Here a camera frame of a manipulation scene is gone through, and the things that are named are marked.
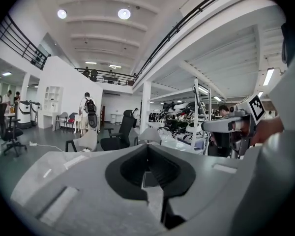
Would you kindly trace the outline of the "black oval device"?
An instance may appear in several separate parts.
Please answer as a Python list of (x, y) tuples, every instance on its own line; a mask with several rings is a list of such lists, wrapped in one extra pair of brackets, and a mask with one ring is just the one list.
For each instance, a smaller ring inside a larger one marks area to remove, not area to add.
[(96, 113), (88, 113), (88, 125), (90, 128), (95, 129), (98, 125), (97, 114)]

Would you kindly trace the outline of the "white robot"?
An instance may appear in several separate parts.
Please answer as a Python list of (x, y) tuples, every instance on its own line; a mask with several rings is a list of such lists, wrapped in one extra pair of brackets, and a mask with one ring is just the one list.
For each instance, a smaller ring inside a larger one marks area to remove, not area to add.
[(26, 101), (19, 101), (17, 106), (17, 127), (20, 129), (27, 129), (32, 127), (30, 119), (30, 103)]
[(30, 120), (32, 126), (37, 126), (38, 124), (38, 112), (40, 110), (41, 104), (39, 102), (32, 101), (30, 103)]

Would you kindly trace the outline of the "blue red chair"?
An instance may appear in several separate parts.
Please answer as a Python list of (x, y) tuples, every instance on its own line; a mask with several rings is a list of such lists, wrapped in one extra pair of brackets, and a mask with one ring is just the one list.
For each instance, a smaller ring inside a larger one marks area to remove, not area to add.
[(77, 115), (77, 113), (73, 112), (71, 113), (66, 119), (65, 119), (65, 129), (74, 129), (74, 125), (75, 125), (75, 116)]

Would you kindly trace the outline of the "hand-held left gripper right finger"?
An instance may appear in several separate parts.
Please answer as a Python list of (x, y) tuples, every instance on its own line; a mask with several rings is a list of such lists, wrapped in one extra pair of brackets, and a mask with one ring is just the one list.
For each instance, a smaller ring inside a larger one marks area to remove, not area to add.
[(251, 236), (262, 226), (256, 177), (259, 147), (242, 160), (150, 145), (148, 156), (165, 182), (164, 223), (150, 236)]

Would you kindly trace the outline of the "white shelf cabinet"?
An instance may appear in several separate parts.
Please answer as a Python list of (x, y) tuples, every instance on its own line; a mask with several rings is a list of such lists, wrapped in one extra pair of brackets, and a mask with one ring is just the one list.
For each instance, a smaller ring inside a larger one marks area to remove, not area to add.
[(47, 86), (42, 91), (40, 110), (38, 111), (38, 127), (56, 130), (56, 123), (61, 114), (63, 87)]

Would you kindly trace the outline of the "person's right forearm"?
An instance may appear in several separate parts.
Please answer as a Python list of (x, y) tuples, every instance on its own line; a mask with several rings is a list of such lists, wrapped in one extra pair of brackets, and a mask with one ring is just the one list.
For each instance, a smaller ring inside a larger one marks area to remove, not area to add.
[(258, 123), (255, 135), (250, 139), (250, 146), (262, 144), (271, 135), (281, 133), (283, 130), (284, 126), (279, 116), (271, 119), (263, 119)]

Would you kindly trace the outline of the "grey dining chair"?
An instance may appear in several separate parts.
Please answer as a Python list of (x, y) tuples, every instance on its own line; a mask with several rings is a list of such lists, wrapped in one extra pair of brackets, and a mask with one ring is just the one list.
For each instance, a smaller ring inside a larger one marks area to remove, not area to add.
[(64, 130), (66, 128), (67, 120), (68, 120), (68, 113), (67, 112), (63, 112), (63, 113), (57, 115), (55, 129), (62, 128)]

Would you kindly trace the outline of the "person's black clothing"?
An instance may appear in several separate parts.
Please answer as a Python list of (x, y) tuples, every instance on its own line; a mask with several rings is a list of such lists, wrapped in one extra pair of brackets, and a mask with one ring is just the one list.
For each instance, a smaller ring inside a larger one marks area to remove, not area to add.
[(295, 65), (295, 31), (290, 26), (289, 22), (286, 21), (281, 26), (283, 34), (283, 44), (282, 44), (282, 62), (288, 67)]

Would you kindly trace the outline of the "tube ceiling light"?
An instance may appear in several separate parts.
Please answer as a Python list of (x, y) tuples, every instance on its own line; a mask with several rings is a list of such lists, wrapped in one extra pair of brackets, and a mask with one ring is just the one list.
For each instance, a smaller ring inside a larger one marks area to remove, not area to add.
[(275, 68), (269, 68), (266, 72), (265, 80), (263, 86), (267, 86), (272, 78)]

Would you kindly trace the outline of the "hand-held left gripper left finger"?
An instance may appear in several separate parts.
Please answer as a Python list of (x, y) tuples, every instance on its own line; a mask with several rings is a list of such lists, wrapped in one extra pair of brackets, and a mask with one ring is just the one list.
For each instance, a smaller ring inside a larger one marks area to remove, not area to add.
[(49, 152), (19, 181), (21, 218), (38, 236), (159, 236), (141, 187), (147, 146)]

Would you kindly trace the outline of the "black office chair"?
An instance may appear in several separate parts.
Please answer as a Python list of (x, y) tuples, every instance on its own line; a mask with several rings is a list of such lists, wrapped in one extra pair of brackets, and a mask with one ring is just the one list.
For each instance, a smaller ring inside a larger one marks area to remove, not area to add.
[(3, 151), (3, 154), (6, 155), (9, 150), (13, 149), (15, 151), (16, 157), (18, 157), (20, 153), (18, 152), (17, 148), (24, 148), (25, 150), (27, 150), (27, 146), (18, 141), (18, 137), (23, 135), (23, 131), (16, 127), (19, 119), (16, 119), (13, 116), (9, 116), (8, 124), (6, 124), (6, 108), (7, 104), (0, 103), (0, 138), (4, 142), (7, 142), (6, 149)]
[(100, 145), (104, 151), (119, 150), (130, 147), (129, 134), (133, 127), (135, 118), (132, 110), (125, 110), (123, 112), (122, 122), (117, 133), (113, 133), (112, 127), (104, 128), (109, 133), (108, 138), (100, 140)]

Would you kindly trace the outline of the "grey shell chair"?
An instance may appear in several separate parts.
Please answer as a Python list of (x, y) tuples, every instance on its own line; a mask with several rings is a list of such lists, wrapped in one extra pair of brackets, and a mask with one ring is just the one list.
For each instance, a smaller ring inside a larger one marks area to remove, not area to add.
[(97, 150), (98, 133), (96, 130), (90, 130), (80, 138), (66, 141), (65, 152), (68, 152), (69, 145), (72, 145), (74, 152), (78, 152), (77, 147), (83, 147), (94, 152)]

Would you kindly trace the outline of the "heap of robot parts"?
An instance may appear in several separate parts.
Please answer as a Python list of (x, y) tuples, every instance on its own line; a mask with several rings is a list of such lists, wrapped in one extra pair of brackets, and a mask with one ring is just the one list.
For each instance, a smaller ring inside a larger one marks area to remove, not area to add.
[(164, 103), (160, 119), (163, 128), (170, 131), (173, 137), (192, 137), (194, 132), (195, 102)]

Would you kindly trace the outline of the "black balcony railing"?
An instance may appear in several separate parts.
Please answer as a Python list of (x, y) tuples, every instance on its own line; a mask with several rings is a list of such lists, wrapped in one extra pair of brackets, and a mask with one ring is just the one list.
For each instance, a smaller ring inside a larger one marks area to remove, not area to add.
[(0, 41), (41, 71), (51, 56), (40, 44), (34, 45), (9, 14), (0, 23)]
[(179, 22), (176, 23), (176, 25), (169, 31), (169, 33), (162, 39), (162, 41), (157, 45), (157, 47), (154, 49), (154, 51), (150, 54), (150, 56), (147, 58), (145, 63), (142, 65), (141, 69), (136, 73), (135, 76), (133, 76), (133, 81), (135, 82), (138, 77), (141, 76), (143, 71), (147, 68), (147, 66), (153, 61), (153, 59), (156, 57), (156, 55), (160, 52), (160, 50), (171, 41), (171, 39), (178, 34), (181, 29), (194, 17), (196, 17), (198, 14), (202, 13), (205, 8), (207, 8), (209, 5), (214, 3), (217, 0), (204, 0), (201, 3), (199, 3), (197, 6), (195, 6), (190, 12), (188, 12)]
[(75, 68), (93, 82), (115, 84), (119, 86), (133, 86), (136, 77), (132, 75), (96, 69)]

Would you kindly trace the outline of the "white metal shelf rack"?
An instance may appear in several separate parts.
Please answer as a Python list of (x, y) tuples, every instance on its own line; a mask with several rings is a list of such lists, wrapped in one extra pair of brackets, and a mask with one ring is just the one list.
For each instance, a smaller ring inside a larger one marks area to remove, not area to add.
[(191, 138), (185, 137), (185, 139), (182, 139), (181, 136), (173, 137), (170, 131), (163, 128), (164, 121), (160, 119), (163, 105), (164, 103), (172, 102), (161, 102), (159, 111), (149, 111), (147, 126), (149, 128), (154, 128), (159, 132), (162, 139), (162, 145), (169, 148), (176, 148), (182, 151), (205, 155), (208, 150), (210, 133), (203, 131), (201, 124), (205, 121), (211, 120), (211, 89), (200, 85), (198, 79), (195, 79), (194, 85), (191, 88), (160, 96), (157, 100), (169, 99), (171, 96), (184, 96), (187, 93), (191, 94), (189, 98), (185, 97), (176, 101), (173, 100), (172, 102), (195, 102), (194, 132)]

